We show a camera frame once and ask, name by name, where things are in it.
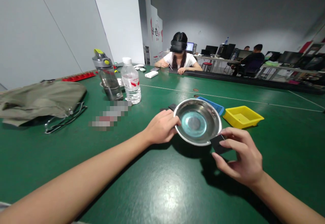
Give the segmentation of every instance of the bowl rim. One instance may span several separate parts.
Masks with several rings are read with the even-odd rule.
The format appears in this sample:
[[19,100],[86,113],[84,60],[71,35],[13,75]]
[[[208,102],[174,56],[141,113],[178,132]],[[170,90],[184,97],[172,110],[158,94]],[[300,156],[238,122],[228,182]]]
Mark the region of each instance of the bowl rim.
[[[216,137],[216,136],[221,132],[221,129],[222,129],[221,117],[220,117],[219,113],[217,112],[217,110],[216,110],[216,109],[215,109],[211,104],[209,104],[208,102],[206,102],[206,101],[204,101],[204,100],[201,100],[201,99],[187,99],[187,100],[184,100],[184,101],[180,102],[180,103],[176,106],[176,108],[175,108],[175,110],[174,110],[174,117],[176,116],[176,113],[177,113],[179,107],[182,106],[184,103],[187,103],[188,101],[197,101],[197,100],[199,100],[199,101],[202,102],[202,103],[205,103],[205,104],[206,104],[206,105],[207,105],[211,110],[213,110],[213,111],[215,112],[215,114],[217,115],[217,118],[218,118],[218,121],[219,121],[219,129],[218,129],[217,134],[214,136],[214,137]],[[195,146],[199,146],[199,147],[203,147],[203,146],[207,146],[207,145],[210,145],[210,144],[211,144],[210,140],[211,140],[212,138],[211,138],[209,141],[207,141],[206,143],[199,144],[199,143],[192,142],[192,141],[188,140],[187,138],[185,138],[185,137],[184,137],[184,136],[179,132],[179,130],[178,130],[178,126],[177,126],[177,125],[175,125],[175,129],[176,129],[178,135],[180,135],[180,137],[181,137],[182,139],[184,139],[186,142],[188,142],[188,143],[190,143],[190,144],[193,144],[193,145],[195,145]]]

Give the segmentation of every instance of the red stool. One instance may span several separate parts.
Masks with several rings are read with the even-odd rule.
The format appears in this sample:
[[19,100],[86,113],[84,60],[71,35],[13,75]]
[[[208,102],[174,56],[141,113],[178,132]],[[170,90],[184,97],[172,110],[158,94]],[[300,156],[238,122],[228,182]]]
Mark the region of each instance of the red stool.
[[210,63],[210,62],[203,62],[203,64],[202,64],[202,70],[203,71],[205,70],[205,68],[207,68],[207,72],[210,72],[211,67],[212,67],[212,63]]

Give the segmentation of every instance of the white t-shirt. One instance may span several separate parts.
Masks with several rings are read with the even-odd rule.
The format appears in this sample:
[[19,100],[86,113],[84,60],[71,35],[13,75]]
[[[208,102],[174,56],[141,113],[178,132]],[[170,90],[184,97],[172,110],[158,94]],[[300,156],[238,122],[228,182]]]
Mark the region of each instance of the white t-shirt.
[[[173,64],[173,52],[169,52],[166,56],[164,56],[165,62],[169,63],[171,67]],[[186,61],[184,67],[190,67],[196,62],[196,59],[192,54],[186,53]]]

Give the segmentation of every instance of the green table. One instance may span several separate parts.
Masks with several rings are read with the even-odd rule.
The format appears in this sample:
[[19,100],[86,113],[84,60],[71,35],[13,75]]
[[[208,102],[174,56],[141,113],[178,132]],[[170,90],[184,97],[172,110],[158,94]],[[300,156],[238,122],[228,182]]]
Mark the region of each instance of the green table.
[[[13,203],[86,159],[143,130],[160,108],[199,95],[225,108],[246,105],[265,120],[249,128],[276,181],[325,215],[324,96],[294,94],[245,84],[140,72],[141,103],[110,131],[88,124],[107,101],[98,76],[81,81],[88,109],[53,134],[44,126],[0,126],[0,201]],[[222,118],[224,127],[229,124]],[[135,159],[81,216],[87,223],[266,223],[275,217],[247,188],[220,173],[211,147],[195,147],[176,135]],[[235,152],[223,155],[236,158]]]

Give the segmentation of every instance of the bottle cap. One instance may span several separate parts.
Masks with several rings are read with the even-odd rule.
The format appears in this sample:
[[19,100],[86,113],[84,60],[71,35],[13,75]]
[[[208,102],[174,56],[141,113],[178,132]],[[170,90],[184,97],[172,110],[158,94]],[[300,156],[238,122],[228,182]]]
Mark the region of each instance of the bottle cap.
[[130,57],[123,57],[122,60],[124,64],[132,64],[132,60]]

